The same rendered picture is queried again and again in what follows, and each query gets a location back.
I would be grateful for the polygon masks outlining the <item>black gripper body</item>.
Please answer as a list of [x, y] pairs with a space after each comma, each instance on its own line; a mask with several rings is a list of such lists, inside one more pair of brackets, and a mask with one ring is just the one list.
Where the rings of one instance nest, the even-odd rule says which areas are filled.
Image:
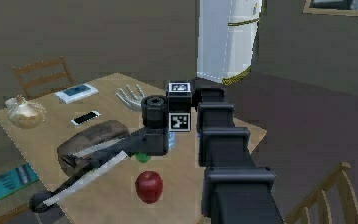
[[149, 96], [142, 100], [144, 127], [139, 129], [132, 146], [134, 154], [163, 156], [168, 152], [168, 110], [166, 98]]

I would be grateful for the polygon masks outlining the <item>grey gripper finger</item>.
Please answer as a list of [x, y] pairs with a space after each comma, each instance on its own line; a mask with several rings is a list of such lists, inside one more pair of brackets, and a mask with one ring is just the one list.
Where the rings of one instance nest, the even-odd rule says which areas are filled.
[[56, 190], [35, 193], [29, 200], [30, 210], [35, 213], [48, 211], [56, 203], [83, 189], [127, 158], [128, 155], [124, 151], [93, 158], [87, 165], [71, 176]]
[[62, 164], [76, 165], [79, 159], [89, 158], [91, 154], [116, 145], [129, 135], [128, 131], [78, 133], [62, 144]]

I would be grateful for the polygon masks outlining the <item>brown bread loaf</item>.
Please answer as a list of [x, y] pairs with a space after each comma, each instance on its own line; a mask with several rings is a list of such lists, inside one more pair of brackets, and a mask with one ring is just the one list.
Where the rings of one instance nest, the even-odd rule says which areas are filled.
[[[102, 133], [108, 133], [108, 132], [125, 132], [125, 131], [129, 132], [128, 128], [120, 121], [108, 120], [108, 121], [96, 124], [92, 127], [89, 127], [81, 132], [90, 132], [90, 133], [96, 132], [96, 133], [102, 134]], [[59, 161], [61, 169], [67, 176], [71, 176], [72, 174], [74, 174], [94, 154], [94, 153], [91, 154], [89, 158], [85, 157], [84, 159], [79, 159], [78, 163], [76, 165], [63, 165], [62, 164], [62, 144], [57, 148], [58, 161]]]

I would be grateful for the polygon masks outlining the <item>black and white phone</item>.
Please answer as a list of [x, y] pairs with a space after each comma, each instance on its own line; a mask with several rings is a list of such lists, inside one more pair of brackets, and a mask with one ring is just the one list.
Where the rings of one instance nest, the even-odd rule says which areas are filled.
[[79, 117], [76, 117], [71, 120], [71, 123], [75, 126], [79, 126], [83, 123], [86, 123], [87, 121], [90, 121], [92, 119], [95, 119], [100, 116], [100, 113], [98, 111], [90, 111], [84, 115], [81, 115]]

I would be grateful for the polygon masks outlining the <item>white book with blue cover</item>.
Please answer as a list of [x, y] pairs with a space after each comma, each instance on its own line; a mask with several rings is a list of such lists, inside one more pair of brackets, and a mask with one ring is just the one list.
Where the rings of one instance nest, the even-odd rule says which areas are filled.
[[98, 90], [85, 83], [55, 93], [55, 96], [65, 104], [70, 104], [86, 97], [97, 94]]

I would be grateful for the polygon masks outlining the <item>wooden table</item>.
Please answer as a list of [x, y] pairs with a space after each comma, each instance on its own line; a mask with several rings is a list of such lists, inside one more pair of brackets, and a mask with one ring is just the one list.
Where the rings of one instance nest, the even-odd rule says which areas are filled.
[[[48, 95], [36, 100], [46, 109], [39, 126], [22, 130], [0, 110], [0, 125], [49, 190], [60, 186], [67, 176], [58, 163], [56, 149], [76, 133], [106, 120], [118, 120], [129, 130], [142, 127], [142, 115], [128, 110], [115, 96], [126, 84], [138, 84], [147, 95], [163, 95], [161, 89], [122, 74], [90, 82], [99, 92], [71, 104]], [[100, 116], [79, 126], [71, 120], [90, 111]], [[59, 202], [73, 224], [195, 224], [200, 217], [203, 169], [198, 166], [198, 138], [195, 130], [177, 133], [175, 146], [163, 157], [147, 163], [127, 159], [95, 181]], [[153, 170], [163, 178], [163, 193], [154, 204], [145, 204], [135, 192], [137, 176]]]

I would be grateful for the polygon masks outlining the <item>red apple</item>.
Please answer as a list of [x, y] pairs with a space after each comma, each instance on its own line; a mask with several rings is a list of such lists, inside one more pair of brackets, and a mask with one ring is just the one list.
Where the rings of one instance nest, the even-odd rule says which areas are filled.
[[163, 192], [163, 180], [155, 171], [144, 171], [137, 177], [135, 189], [141, 201], [152, 204], [159, 200]]

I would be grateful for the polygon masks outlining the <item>teal book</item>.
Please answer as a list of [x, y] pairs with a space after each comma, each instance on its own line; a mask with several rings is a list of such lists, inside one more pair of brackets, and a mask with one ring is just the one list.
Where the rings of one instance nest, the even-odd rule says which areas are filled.
[[29, 163], [25, 163], [0, 174], [0, 200], [37, 182], [38, 175]]

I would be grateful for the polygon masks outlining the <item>clear glass vase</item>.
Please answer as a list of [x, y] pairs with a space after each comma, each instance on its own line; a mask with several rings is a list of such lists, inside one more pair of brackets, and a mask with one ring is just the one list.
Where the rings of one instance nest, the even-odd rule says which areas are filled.
[[22, 95], [5, 102], [8, 120], [21, 129], [32, 129], [45, 120], [46, 110], [38, 103], [27, 101]]

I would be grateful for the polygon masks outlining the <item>dark wooden slatted chair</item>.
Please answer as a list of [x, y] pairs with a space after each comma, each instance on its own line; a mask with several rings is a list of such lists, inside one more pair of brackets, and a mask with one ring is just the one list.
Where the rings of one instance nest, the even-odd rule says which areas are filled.
[[[58, 65], [61, 65], [63, 67], [63, 69], [64, 69], [63, 72], [57, 72], [57, 73], [53, 73], [53, 74], [43, 75], [41, 77], [29, 80], [29, 81], [25, 81], [23, 78], [24, 74], [29, 74], [31, 72], [34, 72], [35, 70], [44, 69], [44, 68], [48, 68], [48, 67], [54, 67], [54, 66], [58, 66]], [[17, 78], [17, 80], [18, 80], [20, 86], [22, 87], [22, 90], [28, 100], [33, 100], [33, 99], [36, 99], [39, 97], [43, 97], [45, 95], [67, 89], [67, 88], [73, 87], [75, 85], [75, 80], [74, 80], [73, 76], [71, 75], [71, 72], [68, 68], [66, 60], [63, 56], [60, 56], [58, 59], [36, 62], [36, 63], [24, 65], [22, 67], [13, 67], [12, 70], [13, 70], [15, 77]], [[62, 78], [66, 78], [68, 80], [68, 83], [66, 85], [63, 85], [63, 86], [60, 86], [57, 88], [51, 88], [49, 90], [44, 90], [41, 93], [36, 94], [36, 95], [30, 93], [31, 88], [41, 86], [43, 84], [51, 83], [51, 82], [54, 82], [54, 81], [56, 81], [58, 79], [62, 79]]]

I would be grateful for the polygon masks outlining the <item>white fridge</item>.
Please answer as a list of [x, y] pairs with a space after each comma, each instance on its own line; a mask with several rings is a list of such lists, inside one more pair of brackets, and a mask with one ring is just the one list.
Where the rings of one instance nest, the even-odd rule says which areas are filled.
[[224, 85], [250, 71], [263, 0], [199, 0], [197, 77]]

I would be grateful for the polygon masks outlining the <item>light wooden chair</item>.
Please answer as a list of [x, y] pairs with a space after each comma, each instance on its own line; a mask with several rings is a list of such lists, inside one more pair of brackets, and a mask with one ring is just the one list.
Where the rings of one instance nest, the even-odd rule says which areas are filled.
[[284, 218], [285, 224], [358, 224], [358, 200], [347, 174], [348, 162], [340, 162]]

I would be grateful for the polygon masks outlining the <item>framed wall picture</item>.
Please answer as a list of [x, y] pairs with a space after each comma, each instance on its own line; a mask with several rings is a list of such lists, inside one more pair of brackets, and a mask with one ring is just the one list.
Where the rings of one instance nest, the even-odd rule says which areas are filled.
[[305, 0], [302, 12], [313, 15], [358, 17], [358, 0]]

